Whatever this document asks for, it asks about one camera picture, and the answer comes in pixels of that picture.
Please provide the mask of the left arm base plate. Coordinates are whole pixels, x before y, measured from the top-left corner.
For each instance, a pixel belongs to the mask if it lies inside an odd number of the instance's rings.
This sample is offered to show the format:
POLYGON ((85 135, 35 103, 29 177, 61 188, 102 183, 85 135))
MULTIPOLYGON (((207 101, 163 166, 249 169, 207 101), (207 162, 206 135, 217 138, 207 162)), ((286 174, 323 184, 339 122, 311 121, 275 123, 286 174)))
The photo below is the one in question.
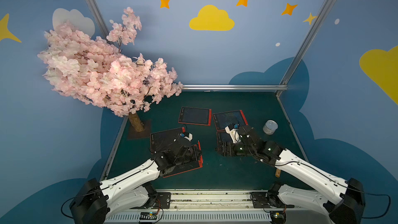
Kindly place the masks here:
POLYGON ((144 205, 144 208, 169 209, 170 205, 171 205, 171 193, 159 192, 149 195, 149 199, 144 205))

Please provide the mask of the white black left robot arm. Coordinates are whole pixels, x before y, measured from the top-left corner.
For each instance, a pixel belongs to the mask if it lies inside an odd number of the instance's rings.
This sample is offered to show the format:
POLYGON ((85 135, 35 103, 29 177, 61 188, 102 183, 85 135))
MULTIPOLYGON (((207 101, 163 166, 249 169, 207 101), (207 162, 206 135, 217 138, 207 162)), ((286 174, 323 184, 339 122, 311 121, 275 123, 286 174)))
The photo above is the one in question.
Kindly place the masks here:
POLYGON ((115 214, 136 207, 151 207, 157 197, 151 181, 175 168, 202 158, 199 143, 178 138, 138 167, 111 179, 92 178, 69 200, 70 218, 76 224, 102 224, 115 214))

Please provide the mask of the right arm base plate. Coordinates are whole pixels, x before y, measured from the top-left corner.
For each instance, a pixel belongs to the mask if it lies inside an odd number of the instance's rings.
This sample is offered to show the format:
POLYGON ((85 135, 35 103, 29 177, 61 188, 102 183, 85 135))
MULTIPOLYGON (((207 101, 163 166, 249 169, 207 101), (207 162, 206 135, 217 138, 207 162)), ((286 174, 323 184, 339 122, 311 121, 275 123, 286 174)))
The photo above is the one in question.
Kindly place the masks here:
POLYGON ((254 208, 295 208, 294 205, 284 204, 276 192, 252 192, 250 199, 254 208))

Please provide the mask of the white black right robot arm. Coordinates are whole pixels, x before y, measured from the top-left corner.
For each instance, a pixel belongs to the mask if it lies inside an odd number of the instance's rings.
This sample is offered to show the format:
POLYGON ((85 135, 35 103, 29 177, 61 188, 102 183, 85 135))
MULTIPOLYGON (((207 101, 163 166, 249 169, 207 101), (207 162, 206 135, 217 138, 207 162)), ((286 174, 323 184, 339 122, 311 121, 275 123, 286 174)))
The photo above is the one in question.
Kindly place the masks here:
POLYGON ((354 178, 345 180, 331 175, 272 141, 219 141, 216 151, 224 157, 251 156, 296 177, 312 188, 303 190, 275 183, 265 196, 254 197, 256 205, 303 207, 329 217, 334 224, 359 224, 362 220, 365 209, 363 186, 354 178))

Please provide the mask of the red tablet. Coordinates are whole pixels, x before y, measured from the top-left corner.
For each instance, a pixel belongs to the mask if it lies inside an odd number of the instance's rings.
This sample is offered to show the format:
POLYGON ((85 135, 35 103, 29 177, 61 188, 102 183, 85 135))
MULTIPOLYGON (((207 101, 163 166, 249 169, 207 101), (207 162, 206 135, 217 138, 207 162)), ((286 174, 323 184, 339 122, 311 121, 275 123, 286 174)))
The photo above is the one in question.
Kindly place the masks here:
POLYGON ((167 172, 163 174, 163 178, 171 177, 174 175, 182 174, 185 172, 193 171, 196 169, 200 169, 203 167, 203 156, 202 156, 202 163, 200 162, 190 162, 185 165, 178 165, 173 168, 171 172, 167 172))
POLYGON ((150 134, 150 151, 155 153, 171 145, 178 136, 186 131, 186 128, 180 127, 150 134))
POLYGON ((248 125, 242 110, 215 113, 212 115, 212 117, 217 131, 224 131, 225 127, 230 124, 238 124, 239 126, 248 125))
POLYGON ((228 145, 233 144, 231 136, 226 132, 217 133, 217 145, 228 145))
POLYGON ((182 124, 211 125, 211 109, 197 107, 182 107, 178 122, 182 124))

